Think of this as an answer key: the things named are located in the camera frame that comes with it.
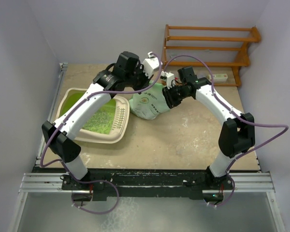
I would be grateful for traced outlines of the green cat litter bag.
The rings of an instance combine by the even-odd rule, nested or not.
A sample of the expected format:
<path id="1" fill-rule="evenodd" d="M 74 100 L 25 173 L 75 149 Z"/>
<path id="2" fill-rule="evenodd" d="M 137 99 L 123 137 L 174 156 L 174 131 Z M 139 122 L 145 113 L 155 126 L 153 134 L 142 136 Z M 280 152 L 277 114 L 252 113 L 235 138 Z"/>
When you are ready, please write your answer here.
<path id="1" fill-rule="evenodd" d="M 158 115 L 170 111 L 162 93 L 163 84 L 155 83 L 153 87 L 141 94 L 133 94 L 129 100 L 130 111 L 137 117 L 153 120 Z"/>

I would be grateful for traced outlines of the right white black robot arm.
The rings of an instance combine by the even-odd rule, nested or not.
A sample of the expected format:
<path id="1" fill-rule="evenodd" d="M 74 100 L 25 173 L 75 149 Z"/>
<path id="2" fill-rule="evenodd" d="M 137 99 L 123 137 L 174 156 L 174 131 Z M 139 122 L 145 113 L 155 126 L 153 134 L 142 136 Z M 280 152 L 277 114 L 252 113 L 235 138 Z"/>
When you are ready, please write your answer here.
<path id="1" fill-rule="evenodd" d="M 254 117 L 243 114 L 232 107 L 224 98 L 212 90 L 212 83 L 205 77 L 198 78 L 192 67 L 178 70 L 181 84 L 177 85 L 174 74 L 162 72 L 160 78 L 166 82 L 162 89 L 167 106 L 177 107 L 185 98 L 192 97 L 202 103 L 222 125 L 216 159 L 207 168 L 209 175 L 205 183 L 210 189 L 217 189 L 222 184 L 229 165 L 239 155 L 246 153 L 255 145 Z"/>

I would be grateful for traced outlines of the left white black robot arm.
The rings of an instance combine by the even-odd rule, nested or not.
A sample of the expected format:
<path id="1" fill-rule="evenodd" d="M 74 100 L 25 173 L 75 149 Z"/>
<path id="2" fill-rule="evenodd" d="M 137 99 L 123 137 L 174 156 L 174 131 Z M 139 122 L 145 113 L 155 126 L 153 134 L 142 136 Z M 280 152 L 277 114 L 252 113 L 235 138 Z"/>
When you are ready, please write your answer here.
<path id="1" fill-rule="evenodd" d="M 136 54 L 124 51 L 115 63 L 97 74 L 85 94 L 64 115 L 53 123 L 42 124 L 45 148 L 60 157 L 78 189 L 86 189 L 90 183 L 90 172 L 80 158 L 81 147 L 74 142 L 78 132 L 115 95 L 124 94 L 125 88 L 133 88 L 134 93 L 149 89 L 150 79 L 160 69 L 161 62 L 153 52 L 141 62 Z"/>

